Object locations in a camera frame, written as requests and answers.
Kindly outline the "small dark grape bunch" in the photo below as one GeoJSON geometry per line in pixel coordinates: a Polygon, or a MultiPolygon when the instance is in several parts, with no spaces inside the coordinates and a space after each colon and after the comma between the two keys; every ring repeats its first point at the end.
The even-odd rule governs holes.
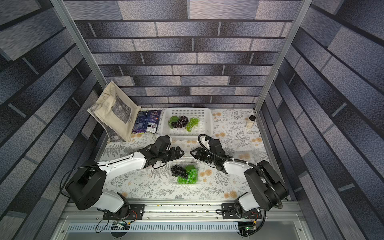
{"type": "Polygon", "coordinates": [[[179,177],[182,179],[188,179],[187,170],[179,165],[174,165],[171,167],[171,172],[173,177],[179,177]]]}

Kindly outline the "bright green grape bunch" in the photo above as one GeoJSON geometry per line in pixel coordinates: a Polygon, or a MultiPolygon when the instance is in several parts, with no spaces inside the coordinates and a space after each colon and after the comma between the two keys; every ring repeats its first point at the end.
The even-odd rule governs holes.
{"type": "Polygon", "coordinates": [[[194,165],[188,165],[184,167],[188,173],[188,179],[182,179],[177,177],[179,184],[196,184],[198,181],[198,169],[194,165]]]}

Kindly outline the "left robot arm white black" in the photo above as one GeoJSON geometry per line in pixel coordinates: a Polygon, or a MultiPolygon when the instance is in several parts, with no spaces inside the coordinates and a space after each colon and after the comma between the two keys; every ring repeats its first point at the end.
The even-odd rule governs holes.
{"type": "Polygon", "coordinates": [[[185,152],[180,147],[171,147],[169,136],[157,138],[154,144],[115,160],[84,163],[74,169],[75,174],[66,183],[65,190],[79,210],[97,208],[104,212],[104,220],[125,220],[134,211],[121,193],[104,190],[105,182],[131,171],[154,166],[157,162],[166,165],[180,159],[185,152]]]}

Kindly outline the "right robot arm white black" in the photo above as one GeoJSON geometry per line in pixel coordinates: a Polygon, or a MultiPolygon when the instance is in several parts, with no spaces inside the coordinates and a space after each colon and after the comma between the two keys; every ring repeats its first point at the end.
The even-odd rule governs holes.
{"type": "Polygon", "coordinates": [[[259,209],[269,211],[283,208],[282,200],[289,195],[289,190],[269,162],[253,164],[235,159],[225,153],[220,140],[205,134],[198,136],[198,142],[200,147],[190,152],[195,159],[213,164],[216,170],[224,174],[236,175],[247,181],[251,191],[234,202],[240,218],[255,214],[259,209]]]}

